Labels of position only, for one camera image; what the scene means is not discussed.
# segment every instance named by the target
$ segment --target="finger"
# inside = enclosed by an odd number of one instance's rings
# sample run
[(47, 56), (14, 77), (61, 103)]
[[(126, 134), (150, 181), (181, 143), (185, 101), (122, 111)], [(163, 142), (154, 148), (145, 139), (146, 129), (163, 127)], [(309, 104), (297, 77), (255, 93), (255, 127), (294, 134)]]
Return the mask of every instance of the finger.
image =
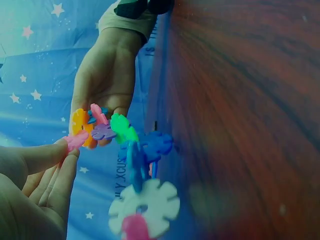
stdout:
[(31, 193), (38, 187), (42, 176), (45, 174), (45, 171), (37, 172), (35, 174), (29, 175), (26, 178), (25, 184), (22, 189), (22, 193), (29, 197)]
[(47, 191), (50, 182), (56, 172), (57, 165), (51, 167), (50, 169), (46, 170), (41, 178), (39, 185), (34, 189), (34, 191), (29, 196), (29, 199), (36, 205), (39, 204), (42, 196)]
[(49, 182), (47, 183), (45, 190), (42, 192), (42, 195), (37, 202), (38, 206), (40, 206), (40, 207), (47, 206), (49, 195), (50, 195), (52, 189), (54, 188), (54, 185), (55, 185), (56, 180), (58, 178), (58, 175), (60, 173), (60, 169), (61, 169), (60, 165), (58, 164), (58, 166), (56, 166), (56, 168), (54, 169), (54, 172), (53, 172)]
[(102, 139), (100, 141), (98, 141), (99, 146), (103, 147), (105, 145), (108, 145), (109, 143), (111, 143), (111, 140), (107, 140), (107, 139)]
[(58, 164), (67, 154), (68, 143), (60, 139), (56, 144), (17, 147), (15, 150), (24, 159), (28, 175), (39, 173)]
[(128, 107), (117, 107), (113, 112), (115, 114), (121, 114), (126, 117), (128, 115), (128, 110)]
[(48, 208), (61, 216), (65, 224), (68, 222), (70, 196), (76, 177), (79, 154), (78, 150), (74, 150), (63, 161), (46, 204)]
[(74, 113), (77, 109), (83, 109), (85, 111), (88, 110), (90, 99), (90, 83), (91, 75), (81, 65), (74, 79), (71, 113)]

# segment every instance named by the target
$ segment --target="sleeve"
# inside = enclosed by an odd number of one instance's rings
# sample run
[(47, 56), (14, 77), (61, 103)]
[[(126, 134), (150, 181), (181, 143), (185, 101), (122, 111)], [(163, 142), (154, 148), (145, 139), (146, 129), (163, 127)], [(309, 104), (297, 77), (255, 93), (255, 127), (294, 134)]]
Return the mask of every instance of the sleeve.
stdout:
[(99, 34), (107, 28), (121, 28), (136, 31), (145, 37), (144, 42), (147, 42), (155, 27), (157, 15), (152, 14), (149, 10), (143, 12), (138, 19), (130, 19), (118, 16), (115, 13), (115, 8), (121, 0), (113, 3), (102, 15), (99, 20)]

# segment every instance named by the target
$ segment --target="green snowflake piece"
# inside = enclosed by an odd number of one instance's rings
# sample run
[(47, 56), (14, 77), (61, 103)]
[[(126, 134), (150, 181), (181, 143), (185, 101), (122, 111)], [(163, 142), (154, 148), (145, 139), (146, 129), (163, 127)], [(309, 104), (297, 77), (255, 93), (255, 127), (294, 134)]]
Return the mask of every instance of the green snowflake piece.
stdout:
[(138, 134), (136, 130), (131, 126), (128, 128), (128, 130), (125, 133), (125, 140), (126, 141), (136, 141), (139, 142)]
[(111, 129), (116, 133), (116, 142), (122, 144), (127, 140), (139, 141), (138, 135), (135, 129), (131, 126), (129, 120), (119, 113), (115, 113), (111, 116), (110, 121)]

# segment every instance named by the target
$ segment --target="white star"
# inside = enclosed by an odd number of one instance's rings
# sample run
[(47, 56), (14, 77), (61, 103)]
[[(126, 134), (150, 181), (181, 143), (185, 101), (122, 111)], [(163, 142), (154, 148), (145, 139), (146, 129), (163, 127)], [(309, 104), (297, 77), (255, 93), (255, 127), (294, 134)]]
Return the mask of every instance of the white star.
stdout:
[(31, 92), (30, 94), (33, 96), (34, 100), (41, 101), (40, 97), (42, 96), (42, 94), (38, 93), (36, 89), (34, 90), (34, 92)]
[(10, 98), (12, 99), (13, 103), (17, 103), (17, 104), (20, 103), (20, 101), (19, 101), (19, 98), (20, 98), (20, 97), (16, 96), (14, 92), (12, 93), (12, 95), (10, 96)]
[(86, 219), (92, 219), (93, 216), (94, 214), (92, 214), (91, 212), (85, 214)]
[(22, 83), (25, 83), (27, 81), (27, 77), (23, 74), (21, 75), (20, 79)]
[(87, 173), (89, 171), (89, 169), (88, 168), (86, 168), (86, 167), (80, 167), (80, 172), (83, 172), (83, 173)]
[(23, 27), (23, 33), (22, 37), (26, 37), (26, 39), (29, 39), (30, 35), (33, 34), (34, 31), (31, 30), (31, 26)]
[(64, 13), (65, 10), (63, 10), (62, 8), (62, 3), (60, 3), (59, 5), (55, 5), (53, 4), (54, 10), (51, 12), (51, 14), (55, 14), (58, 18), (60, 17), (61, 13)]

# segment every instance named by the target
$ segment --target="hand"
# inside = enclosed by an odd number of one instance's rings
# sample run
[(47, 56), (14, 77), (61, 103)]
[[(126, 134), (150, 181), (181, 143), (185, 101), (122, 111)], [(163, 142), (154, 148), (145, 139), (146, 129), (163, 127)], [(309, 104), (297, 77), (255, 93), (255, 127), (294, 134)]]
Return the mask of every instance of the hand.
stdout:
[[(126, 116), (134, 93), (135, 60), (141, 44), (134, 31), (103, 30), (76, 73), (70, 114), (81, 108), (87, 111), (95, 103), (108, 109), (108, 118), (113, 113)], [(101, 146), (107, 143), (99, 141)], [(94, 141), (89, 148), (96, 146)]]
[(0, 148), (0, 239), (66, 239), (79, 157), (67, 147)]

